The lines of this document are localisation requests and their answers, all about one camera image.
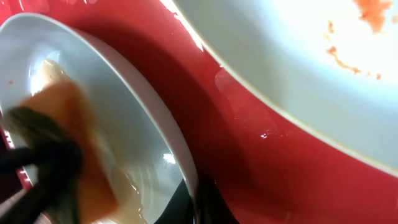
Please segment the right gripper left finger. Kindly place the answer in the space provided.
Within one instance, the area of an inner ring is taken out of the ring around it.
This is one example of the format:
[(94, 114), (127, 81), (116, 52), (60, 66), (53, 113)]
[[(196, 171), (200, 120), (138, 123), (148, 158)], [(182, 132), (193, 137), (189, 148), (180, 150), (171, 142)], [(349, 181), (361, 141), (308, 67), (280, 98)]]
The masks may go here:
[(192, 198), (183, 180), (154, 224), (194, 224), (194, 222)]

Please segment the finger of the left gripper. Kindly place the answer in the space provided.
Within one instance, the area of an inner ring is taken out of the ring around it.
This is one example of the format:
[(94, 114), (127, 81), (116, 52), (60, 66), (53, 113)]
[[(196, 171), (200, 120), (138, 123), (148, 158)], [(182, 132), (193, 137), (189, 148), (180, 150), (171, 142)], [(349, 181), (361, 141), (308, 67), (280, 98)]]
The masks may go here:
[(37, 181), (1, 216), (1, 223), (35, 223), (41, 214), (52, 223), (80, 223), (77, 182), (82, 154), (77, 143), (54, 119), (28, 107), (10, 109), (2, 123), (25, 146), (1, 158), (1, 172), (33, 165)]

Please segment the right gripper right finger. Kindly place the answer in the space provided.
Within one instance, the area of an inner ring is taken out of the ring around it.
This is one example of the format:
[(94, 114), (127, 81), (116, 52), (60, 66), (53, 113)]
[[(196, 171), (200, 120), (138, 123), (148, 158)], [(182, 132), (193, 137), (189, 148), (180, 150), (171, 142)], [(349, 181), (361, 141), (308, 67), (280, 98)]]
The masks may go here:
[(239, 224), (213, 179), (205, 177), (201, 180), (197, 196), (200, 224)]

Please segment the orange sponge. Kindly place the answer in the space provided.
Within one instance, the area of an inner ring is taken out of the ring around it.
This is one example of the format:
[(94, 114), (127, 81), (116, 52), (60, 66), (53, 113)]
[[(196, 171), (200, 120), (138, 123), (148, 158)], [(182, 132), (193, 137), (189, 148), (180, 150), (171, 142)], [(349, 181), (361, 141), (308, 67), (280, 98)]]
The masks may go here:
[(95, 139), (95, 119), (77, 83), (51, 84), (19, 103), (52, 118), (74, 140), (83, 154), (78, 178), (78, 207), (82, 223), (97, 221), (118, 208)]

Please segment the stained white plate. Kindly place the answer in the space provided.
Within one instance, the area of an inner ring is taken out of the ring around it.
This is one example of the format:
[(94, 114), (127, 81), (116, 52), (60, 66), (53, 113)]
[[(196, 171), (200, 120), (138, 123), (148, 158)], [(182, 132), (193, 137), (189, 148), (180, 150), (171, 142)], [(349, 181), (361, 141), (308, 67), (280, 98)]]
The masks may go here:
[(181, 181), (195, 205), (197, 171), (169, 109), (144, 76), (96, 37), (22, 13), (1, 26), (1, 113), (50, 85), (76, 82), (95, 119), (95, 139), (120, 203), (104, 223), (155, 223)]

